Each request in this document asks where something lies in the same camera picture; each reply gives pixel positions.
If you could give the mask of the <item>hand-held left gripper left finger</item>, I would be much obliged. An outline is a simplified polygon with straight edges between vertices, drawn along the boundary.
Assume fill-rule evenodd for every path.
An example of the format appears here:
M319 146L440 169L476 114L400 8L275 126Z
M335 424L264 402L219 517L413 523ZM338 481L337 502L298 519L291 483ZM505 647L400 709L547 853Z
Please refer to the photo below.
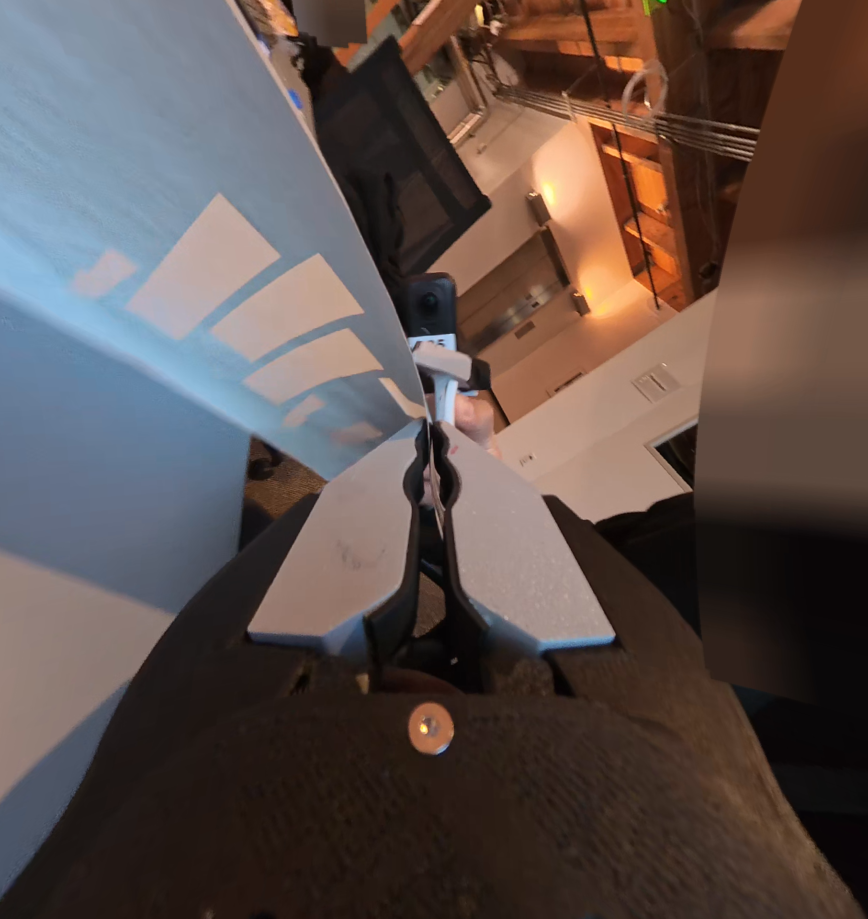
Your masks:
M253 642L371 656L365 623L408 570L415 505L405 479L426 432L410 421L326 483L249 624Z

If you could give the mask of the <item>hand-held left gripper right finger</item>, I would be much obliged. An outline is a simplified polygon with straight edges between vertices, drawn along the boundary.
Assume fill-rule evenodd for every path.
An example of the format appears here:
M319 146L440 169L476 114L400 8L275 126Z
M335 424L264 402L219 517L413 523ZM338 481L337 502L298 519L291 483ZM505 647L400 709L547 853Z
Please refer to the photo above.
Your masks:
M542 495L451 424L432 432L449 586L486 636L534 655L611 645L613 626Z

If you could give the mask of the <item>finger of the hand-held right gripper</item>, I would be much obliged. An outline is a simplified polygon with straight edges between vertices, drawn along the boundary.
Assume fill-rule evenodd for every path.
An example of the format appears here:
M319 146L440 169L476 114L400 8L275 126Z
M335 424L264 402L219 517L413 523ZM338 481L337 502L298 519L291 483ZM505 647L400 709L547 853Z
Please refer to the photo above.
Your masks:
M444 376L456 382L471 382L473 359L450 349L416 349L414 362L420 373L429 377Z

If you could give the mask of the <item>glittery sticker sheet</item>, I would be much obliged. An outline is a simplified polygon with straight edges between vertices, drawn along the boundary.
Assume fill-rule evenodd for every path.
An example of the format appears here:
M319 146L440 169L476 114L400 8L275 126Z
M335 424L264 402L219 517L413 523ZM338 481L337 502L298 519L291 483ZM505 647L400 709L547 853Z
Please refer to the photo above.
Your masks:
M332 478L419 398L233 2L0 2L0 549L176 613L251 435Z

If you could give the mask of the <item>grey desk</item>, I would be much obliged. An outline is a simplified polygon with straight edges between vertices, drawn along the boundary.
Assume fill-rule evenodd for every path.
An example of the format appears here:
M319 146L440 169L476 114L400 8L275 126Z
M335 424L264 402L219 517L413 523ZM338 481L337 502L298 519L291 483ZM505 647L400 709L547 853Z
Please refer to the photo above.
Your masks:
M68 807L171 620L0 550L0 899Z

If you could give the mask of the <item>person's right hand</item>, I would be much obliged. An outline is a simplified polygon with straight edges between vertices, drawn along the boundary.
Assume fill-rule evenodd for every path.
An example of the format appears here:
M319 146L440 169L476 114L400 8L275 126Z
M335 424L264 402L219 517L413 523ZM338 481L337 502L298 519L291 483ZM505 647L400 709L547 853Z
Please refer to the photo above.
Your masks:
M497 460L502 453L496 440L496 418L492 405L478 396L458 394L454 402L454 427Z

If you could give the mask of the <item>black mesh office chair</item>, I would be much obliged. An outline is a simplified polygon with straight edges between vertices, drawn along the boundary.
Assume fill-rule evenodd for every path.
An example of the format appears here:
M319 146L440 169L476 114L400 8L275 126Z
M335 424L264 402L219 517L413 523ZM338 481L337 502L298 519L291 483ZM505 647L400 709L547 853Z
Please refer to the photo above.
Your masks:
M355 70L313 79L325 161L387 283L426 273L491 208L386 38Z

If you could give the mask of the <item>white wall vent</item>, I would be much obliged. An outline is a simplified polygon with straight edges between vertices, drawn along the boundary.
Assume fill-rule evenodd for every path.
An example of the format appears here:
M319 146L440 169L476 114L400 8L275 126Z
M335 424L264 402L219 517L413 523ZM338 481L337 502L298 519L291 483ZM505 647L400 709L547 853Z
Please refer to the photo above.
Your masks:
M665 363L659 363L645 373L635 377L631 384L649 403L656 404L677 392L681 383L671 373Z

